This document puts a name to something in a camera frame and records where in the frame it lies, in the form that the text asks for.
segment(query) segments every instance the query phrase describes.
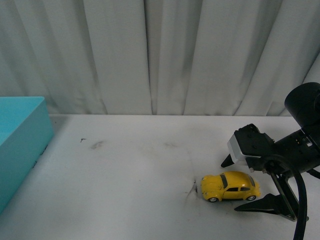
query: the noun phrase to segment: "toy car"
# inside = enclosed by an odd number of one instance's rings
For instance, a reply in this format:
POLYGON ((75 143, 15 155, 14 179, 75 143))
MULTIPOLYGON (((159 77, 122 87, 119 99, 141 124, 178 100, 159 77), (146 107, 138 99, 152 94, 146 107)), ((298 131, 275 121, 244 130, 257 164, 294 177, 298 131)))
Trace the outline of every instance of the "toy car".
POLYGON ((204 176, 201 192, 204 199, 211 203, 222 200, 252 201, 261 195, 259 184, 250 175, 240 171, 204 176))

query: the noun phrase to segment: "table surface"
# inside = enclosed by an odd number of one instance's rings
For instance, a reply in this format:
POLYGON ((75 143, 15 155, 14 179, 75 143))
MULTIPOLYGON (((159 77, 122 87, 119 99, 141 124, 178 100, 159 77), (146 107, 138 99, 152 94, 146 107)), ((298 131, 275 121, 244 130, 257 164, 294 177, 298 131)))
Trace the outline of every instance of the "table surface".
MULTIPOLYGON (((209 203, 201 178, 247 166, 220 164, 234 131, 250 123, 276 141, 300 129, 292 117, 51 115, 55 136, 0 215, 2 240, 211 240, 293 238, 296 223, 209 203)), ((261 197, 277 195, 251 174, 261 197)), ((319 238, 320 184, 308 193, 305 240, 319 238)), ((297 192, 293 179, 292 189, 297 192)))

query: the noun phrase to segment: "white curtain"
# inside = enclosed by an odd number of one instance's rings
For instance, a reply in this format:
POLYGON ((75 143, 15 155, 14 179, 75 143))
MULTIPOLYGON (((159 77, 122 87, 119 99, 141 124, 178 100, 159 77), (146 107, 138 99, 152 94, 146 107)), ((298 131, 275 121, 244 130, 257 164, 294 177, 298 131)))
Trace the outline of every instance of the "white curtain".
POLYGON ((320 0, 2 0, 0 96, 50 113, 286 116, 320 0))

